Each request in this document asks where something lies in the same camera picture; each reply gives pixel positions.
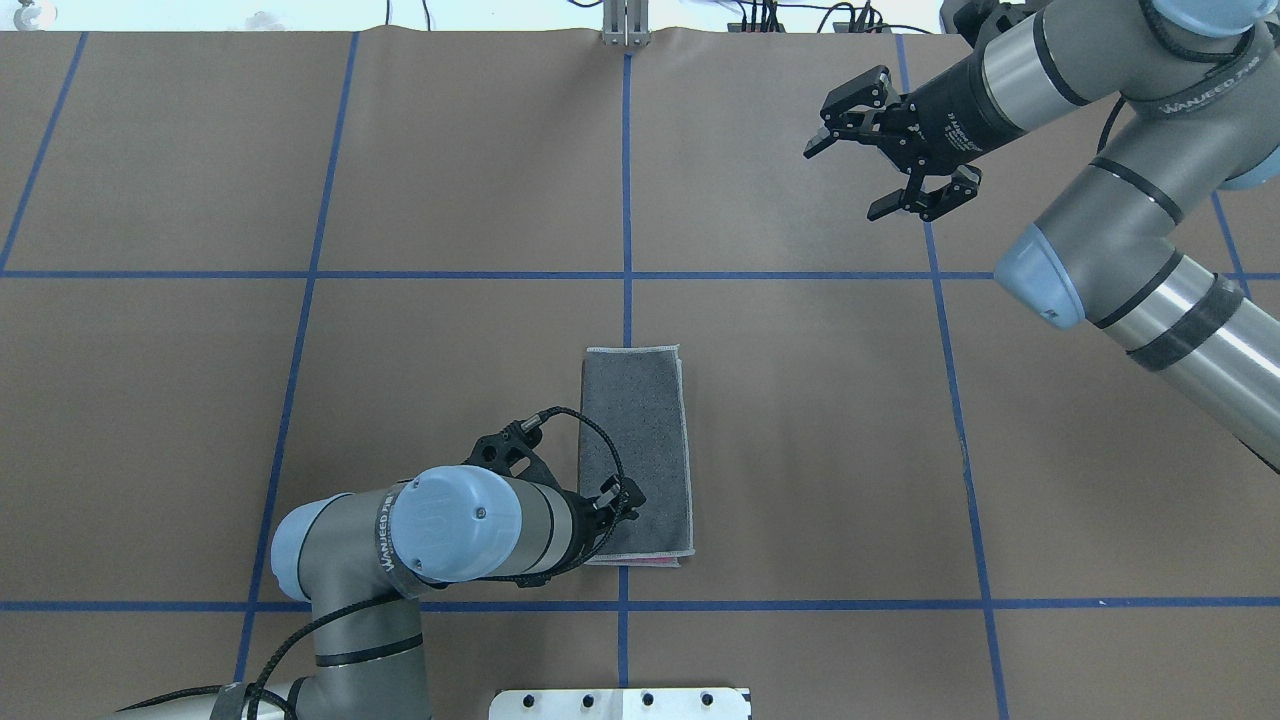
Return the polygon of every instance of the black band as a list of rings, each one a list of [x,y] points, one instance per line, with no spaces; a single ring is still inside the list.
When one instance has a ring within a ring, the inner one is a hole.
[[[1130,350],[1134,363],[1158,373],[1196,351],[1213,337],[1244,302],[1244,293],[1231,281],[1213,275],[1213,287],[1171,328],[1156,340]]]
[[[294,711],[298,708],[298,696],[302,694],[302,683],[305,682],[307,682],[306,678],[298,678],[297,680],[293,680],[292,685],[289,685],[289,697],[287,702]]]
[[[1032,22],[1034,23],[1032,26],[1032,37],[1036,40],[1036,54],[1039,55],[1041,67],[1044,68],[1044,74],[1053,83],[1053,88],[1071,105],[1079,108],[1088,105],[1088,100],[1080,97],[1078,92],[1071,90],[1070,85],[1066,85],[1066,78],[1062,77],[1062,73],[1057,69],[1057,63],[1053,61],[1053,55],[1048,51],[1048,40],[1044,38],[1044,12],[1036,13],[1036,19]]]
[[[342,652],[338,655],[317,655],[316,667],[333,667],[335,665],[355,665],[356,662],[367,662],[370,660],[378,660],[379,657],[387,657],[389,655],[404,652],[406,650],[413,650],[420,644],[422,644],[422,633],[419,633],[412,638],[406,638],[403,641],[379,647],[371,647],[369,650],[357,650],[356,652]]]
[[[543,491],[538,488],[534,488],[534,491],[538,493],[539,497],[543,498],[543,503],[547,505],[547,518],[550,519],[552,527],[549,530],[547,530],[547,544],[543,546],[543,552],[538,556],[538,560],[534,560],[534,562],[530,564],[529,568],[525,568],[525,573],[532,570],[534,568],[541,564],[541,561],[547,557],[547,551],[552,548],[552,541],[556,539],[556,511],[552,510],[552,501],[547,500],[547,495],[543,493]]]
[[[1107,158],[1094,158],[1089,164],[1100,170],[1106,170],[1114,174],[1115,177],[1138,188],[1138,192],[1142,192],[1147,197],[1155,200],[1156,205],[1160,205],[1161,210],[1169,213],[1169,217],[1174,219],[1175,225],[1181,224],[1183,219],[1187,217],[1183,213],[1183,209],[1178,206],[1178,202],[1174,202],[1172,197],[1165,195],[1164,190],[1160,190],[1153,182],[1121,165],[1120,163]]]
[[[1120,320],[1120,318],[1124,318],[1125,315],[1132,313],[1134,307],[1142,305],[1143,300],[1151,297],[1151,293],[1156,292],[1156,288],[1165,284],[1165,281],[1169,279],[1169,275],[1174,274],[1174,268],[1176,268],[1178,264],[1181,261],[1183,261],[1183,252],[1180,250],[1175,250],[1172,256],[1169,258],[1169,261],[1165,263],[1165,266],[1162,266],[1160,272],[1156,273],[1156,277],[1151,278],[1151,281],[1148,281],[1147,284],[1142,286],[1142,290],[1139,290],[1115,313],[1107,315],[1106,318],[1102,318],[1097,323],[1093,323],[1093,327],[1098,328],[1100,331],[1105,331],[1111,325],[1116,324]]]

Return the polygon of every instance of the black cable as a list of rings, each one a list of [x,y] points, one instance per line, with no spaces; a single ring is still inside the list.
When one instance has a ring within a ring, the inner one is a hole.
[[[1206,63],[1206,64],[1226,64],[1236,58],[1242,56],[1249,47],[1249,42],[1253,41],[1253,28],[1240,38],[1235,49],[1230,53],[1199,53],[1189,47],[1181,46],[1174,36],[1169,32],[1169,27],[1165,26],[1165,17],[1160,14],[1152,0],[1138,0],[1142,6],[1142,17],[1147,20],[1147,27],[1151,28],[1151,33],[1156,36],[1156,41],[1160,46],[1167,50],[1179,60],[1187,60],[1188,63]]]
[[[1107,115],[1107,124],[1102,126],[1102,135],[1098,137],[1098,152],[1102,152],[1102,150],[1107,146],[1107,142],[1110,142],[1111,128],[1115,127],[1116,118],[1120,117],[1120,110],[1124,109],[1124,97],[1120,97],[1116,100],[1115,108],[1111,108],[1111,114]]]
[[[378,605],[387,605],[388,602],[394,602],[397,600],[403,600],[403,596],[401,596],[399,593],[396,593],[396,592],[387,593],[387,594],[380,594],[378,597],[371,597],[369,600],[362,600],[360,602],[353,602],[353,603],[351,603],[351,605],[348,605],[346,607],[342,607],[339,610],[334,610],[333,612],[330,612],[328,615],[324,615],[324,616],[320,616],[320,618],[316,618],[315,620],[312,620],[312,621],[307,623],[306,625],[302,625],[301,628],[298,628],[297,632],[294,632],[292,635],[288,637],[288,639],[285,639],[283,643],[280,643],[280,647],[275,648],[275,652],[271,653],[271,657],[266,661],[266,665],[262,666],[262,671],[257,674],[257,679],[253,680],[253,689],[248,693],[250,694],[248,710],[246,710],[246,712],[244,712],[246,720],[257,720],[257,706],[259,706],[259,702],[261,700],[264,700],[264,698],[266,698],[268,701],[270,701],[271,696],[275,694],[275,693],[271,693],[270,691],[265,689],[266,688],[266,680],[271,676],[271,673],[275,671],[275,666],[280,664],[280,660],[284,659],[284,655],[287,652],[289,652],[289,648],[292,648],[294,644],[297,644],[298,641],[301,641],[302,638],[310,635],[316,629],[323,628],[324,625],[328,625],[329,623],[333,623],[334,620],[340,620],[340,619],[343,619],[347,615],[351,615],[353,612],[360,612],[361,610],[367,610],[367,609],[375,607]]]
[[[156,696],[151,700],[145,700],[142,702],[136,702],[128,707],[122,707],[116,712],[124,712],[125,710],[141,710],[143,707],[152,707],[156,705],[164,705],[175,700],[182,700],[184,697],[198,697],[202,694],[216,694],[218,691],[223,689],[221,685],[204,685],[200,688],[187,688],[184,691],[174,691],[172,693],[165,693],[163,696]]]
[[[142,710],[143,707],[155,707],[157,705],[164,705],[166,702],[173,702],[175,700],[183,700],[183,698],[188,698],[188,697],[200,697],[200,696],[206,696],[206,694],[218,694],[219,692],[221,692],[221,689],[223,689],[223,685],[202,685],[202,687],[198,687],[198,688],[187,688],[184,691],[174,691],[172,693],[165,693],[163,696],[157,696],[157,697],[154,697],[151,700],[145,700],[142,702],[133,703],[133,705],[131,705],[128,707],[122,707],[120,710],[116,710],[116,712],[125,712],[128,710]],[[246,694],[246,700],[248,698],[250,693],[256,693],[256,692],[259,692],[257,688],[255,688],[253,685],[250,685],[247,688],[246,693],[244,693]],[[261,691],[261,696],[262,696],[262,700],[265,700],[268,703],[274,705],[275,707],[279,707],[280,711],[284,712],[285,720],[298,720],[297,708],[293,707],[283,697],[273,693],[271,691]]]
[[[826,14],[822,15],[822,22],[818,23],[818,29],[815,29],[814,32],[822,32],[822,28],[827,27],[827,18],[829,18],[831,14],[838,10],[840,8],[849,8],[849,27],[852,27],[855,22],[854,20],[855,13],[858,12],[858,9],[854,8],[852,3],[836,3],[831,8],[827,8]]]
[[[604,428],[595,424],[594,420],[579,413],[577,410],[573,410],[572,407],[562,407],[559,405],[543,410],[541,413],[538,414],[538,419],[545,423],[547,420],[554,418],[556,415],[568,415],[571,418],[576,418],[580,423],[591,428],[591,430],[594,430],[595,434],[600,436],[600,439],[603,439],[604,445],[609,448],[609,455],[613,456],[613,465],[618,470],[618,477],[620,478],[627,477],[626,471],[622,469],[622,457],[618,455],[618,448],[617,446],[613,445],[613,438],[609,437],[609,433],[604,432]],[[530,584],[545,583],[547,580],[554,578],[556,575],[562,575],[564,573],[568,573],[570,570],[577,569],[582,566],[582,564],[586,562],[588,560],[595,557],[600,552],[600,550],[604,548],[605,543],[609,542],[609,538],[613,537],[613,530],[617,529],[618,523],[621,521],[622,521],[622,514],[614,514],[613,520],[609,521],[609,527],[605,528],[604,533],[600,536],[600,539],[598,539],[595,544],[590,547],[590,550],[585,550],[577,557],[575,557],[568,565],[564,565],[563,568],[552,568],[550,570],[545,573],[539,573],[536,575],[500,575],[500,577],[477,578],[477,579],[486,582],[499,582],[499,583],[512,583],[512,582],[524,582]]]
[[[878,26],[870,26],[870,27],[867,28],[865,32],[876,32],[878,29],[886,29],[886,28],[888,28],[888,29],[892,29],[892,28],[914,29],[915,32],[922,32],[924,35],[936,35],[932,29],[924,29],[923,27],[915,27],[915,26],[905,26],[905,24],[901,24],[901,23],[882,23],[882,24],[878,24]]]

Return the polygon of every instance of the gray towel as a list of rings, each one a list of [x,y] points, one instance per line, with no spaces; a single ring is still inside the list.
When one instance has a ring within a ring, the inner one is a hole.
[[[694,553],[689,432],[678,346],[589,347],[582,363],[582,413],[609,433],[627,475],[648,501],[591,560],[600,565],[678,565]],[[590,428],[579,436],[579,491],[599,493],[617,470]]]

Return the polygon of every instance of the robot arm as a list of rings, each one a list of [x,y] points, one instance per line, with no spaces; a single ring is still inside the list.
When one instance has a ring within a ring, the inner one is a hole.
[[[1215,27],[1235,32],[1207,37],[1165,22],[1158,5],[1059,0],[979,42],[972,55],[908,95],[890,85],[886,67],[873,68],[828,94],[820,111],[824,127],[805,156],[838,140],[873,145],[908,174],[908,183],[876,201],[868,219],[908,210],[933,220],[977,195],[982,174],[969,163],[987,152],[1116,91],[1165,99],[1204,85],[1206,69],[1213,65],[1171,55],[1155,29],[1197,54],[1234,55],[1226,72],[1272,54],[1266,26],[1256,32],[1256,15],[1221,20]],[[1247,156],[1249,150],[1242,149],[1235,164],[1256,161]],[[950,182],[924,192],[927,176],[950,176]]]
[[[1119,91],[1137,119],[1027,228],[995,278],[1059,328],[1092,322],[1280,465],[1280,323],[1166,240],[1217,188],[1280,174],[1275,0],[1056,0],[899,96],[883,67],[835,90],[806,156],[854,140],[906,188],[872,205],[932,220],[972,199],[972,160]],[[951,174],[924,192],[924,176]]]
[[[476,579],[541,585],[589,560],[645,497],[618,471],[596,497],[562,488],[534,452],[553,407],[481,437],[461,465],[434,468],[388,489],[303,505],[271,539],[280,589],[310,602],[316,674],[262,685],[305,720],[431,717],[417,598]],[[605,439],[612,448],[612,442]],[[512,466],[529,465],[518,474]],[[324,621],[330,614],[343,614]],[[284,714],[246,685],[122,711],[113,720],[232,720]]]

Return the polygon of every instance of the mounting plate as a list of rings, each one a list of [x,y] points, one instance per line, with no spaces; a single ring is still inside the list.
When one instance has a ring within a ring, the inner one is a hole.
[[[746,688],[504,691],[489,720],[750,720]]]

